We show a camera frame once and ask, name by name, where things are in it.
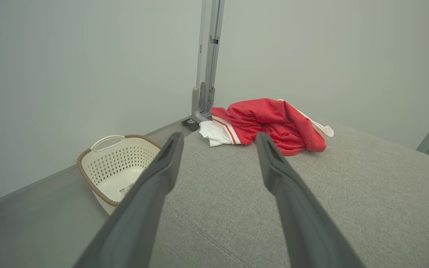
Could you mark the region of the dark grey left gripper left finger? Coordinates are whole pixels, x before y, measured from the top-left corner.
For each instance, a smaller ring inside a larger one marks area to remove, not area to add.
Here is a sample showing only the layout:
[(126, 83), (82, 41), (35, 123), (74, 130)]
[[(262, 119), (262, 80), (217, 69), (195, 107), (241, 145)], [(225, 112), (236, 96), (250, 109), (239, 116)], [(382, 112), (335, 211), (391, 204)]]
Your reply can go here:
[(75, 263), (76, 268), (148, 268), (166, 196), (184, 147), (173, 133)]

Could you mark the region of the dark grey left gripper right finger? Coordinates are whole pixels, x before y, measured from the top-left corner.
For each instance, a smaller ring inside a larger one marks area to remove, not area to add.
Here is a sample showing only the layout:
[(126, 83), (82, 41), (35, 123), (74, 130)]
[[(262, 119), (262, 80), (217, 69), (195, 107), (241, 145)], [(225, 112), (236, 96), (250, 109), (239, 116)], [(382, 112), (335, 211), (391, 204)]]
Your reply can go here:
[(259, 132), (256, 146), (264, 185), (276, 199), (290, 266), (363, 268), (359, 256), (271, 137)]

